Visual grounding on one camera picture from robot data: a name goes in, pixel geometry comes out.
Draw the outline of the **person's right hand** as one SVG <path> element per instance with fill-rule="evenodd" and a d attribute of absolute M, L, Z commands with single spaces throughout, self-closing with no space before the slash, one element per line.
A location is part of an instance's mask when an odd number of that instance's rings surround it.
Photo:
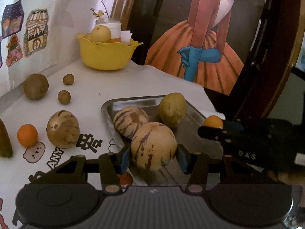
<path fill-rule="evenodd" d="M 279 181 L 287 185 L 304 186 L 305 183 L 304 173 L 285 173 L 285 172 L 276 173 L 273 171 L 269 171 L 268 176 L 274 181 Z"/>

